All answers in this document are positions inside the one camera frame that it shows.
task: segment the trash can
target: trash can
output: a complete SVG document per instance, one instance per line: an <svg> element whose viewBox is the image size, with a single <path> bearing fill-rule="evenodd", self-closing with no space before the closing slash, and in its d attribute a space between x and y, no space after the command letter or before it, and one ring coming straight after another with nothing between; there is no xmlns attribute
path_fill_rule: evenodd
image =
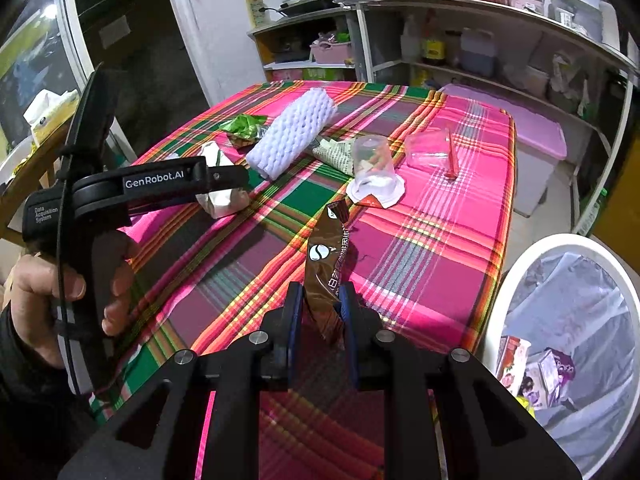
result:
<svg viewBox="0 0 640 480"><path fill-rule="evenodd" d="M636 420L640 395L640 316L629 276L606 248L572 234L533 244L504 277L479 357L495 373L500 337L555 348L572 357L572 406L536 420L592 478Z"/></svg>

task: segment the silver screw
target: silver screw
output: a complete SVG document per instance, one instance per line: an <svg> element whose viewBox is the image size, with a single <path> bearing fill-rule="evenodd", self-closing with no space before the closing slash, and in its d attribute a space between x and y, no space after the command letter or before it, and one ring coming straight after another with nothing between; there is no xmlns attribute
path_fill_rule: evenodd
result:
<svg viewBox="0 0 640 480"><path fill-rule="evenodd" d="M453 357L454 361L458 361L459 363L466 363L469 361L469 352L467 352L464 348L454 348L451 351L451 357Z"/></svg>
<svg viewBox="0 0 640 480"><path fill-rule="evenodd" d="M269 334L263 332L262 330L257 330L256 332L251 332L249 334L249 341L251 341L254 345L259 345L260 343L264 343L269 338Z"/></svg>
<svg viewBox="0 0 640 480"><path fill-rule="evenodd" d="M396 334L391 330L378 330L376 339L381 343L391 343L396 338Z"/></svg>
<svg viewBox="0 0 640 480"><path fill-rule="evenodd" d="M193 353L189 352L188 350L180 350L179 352L176 352L174 356L174 361L177 362L179 365L185 365L191 362L192 359L193 359Z"/></svg>

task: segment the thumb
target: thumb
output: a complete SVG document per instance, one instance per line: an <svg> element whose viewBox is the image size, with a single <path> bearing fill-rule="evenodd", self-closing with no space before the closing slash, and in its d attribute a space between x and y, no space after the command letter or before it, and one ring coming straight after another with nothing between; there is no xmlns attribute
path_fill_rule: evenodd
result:
<svg viewBox="0 0 640 480"><path fill-rule="evenodd" d="M80 274L71 267L64 266L63 278L67 300L79 300L84 296L86 282ZM58 268L42 258L23 256L14 269L13 287L26 294L60 298Z"/></svg>

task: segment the plaid tablecloth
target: plaid tablecloth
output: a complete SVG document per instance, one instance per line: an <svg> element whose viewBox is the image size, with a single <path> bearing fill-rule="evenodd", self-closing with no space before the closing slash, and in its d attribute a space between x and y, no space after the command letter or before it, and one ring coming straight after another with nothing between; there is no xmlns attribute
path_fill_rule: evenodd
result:
<svg viewBox="0 0 640 480"><path fill-rule="evenodd" d="M417 88L363 83L279 82L248 88L203 113L139 163L171 153L197 155L215 139L244 163L217 130L239 113L270 121L313 86L324 86L338 113L324 133L388 137L406 194L383 210L351 205L351 280L386 326L420 346L473 350L497 288L511 219L514 126L478 102ZM455 182L403 163L406 136L426 126L453 131L460 176ZM310 156L276 182L250 170L252 203L212 221L198 204L139 218L127 233L142 245L136 271L137 321L120 345L123 369L94 399L104 420L177 349L226 348L256 330L265 311L280 306L287 284L302 281L306 239L321 208L345 195L347 178ZM329 348L305 323L300 371L286 394L262 394L262 479L370 479L382 471L383 405L379 392L349 384L344 353Z"/></svg>

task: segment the black handheld device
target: black handheld device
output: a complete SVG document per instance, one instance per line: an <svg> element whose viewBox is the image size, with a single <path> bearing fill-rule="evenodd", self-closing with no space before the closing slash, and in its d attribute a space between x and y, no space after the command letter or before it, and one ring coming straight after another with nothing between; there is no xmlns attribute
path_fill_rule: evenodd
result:
<svg viewBox="0 0 640 480"><path fill-rule="evenodd" d="M245 168L210 168L203 156L103 171L115 86L113 74L102 67L92 74L69 127L56 183L28 197L22 223L28 247L56 257L61 291L62 265L86 280L81 300L56 300L52 305L69 386L76 394L106 386L114 374L113 341L101 324L111 280L126 256L128 240L116 230L131 225L130 216L194 202L197 194L248 182Z"/></svg>

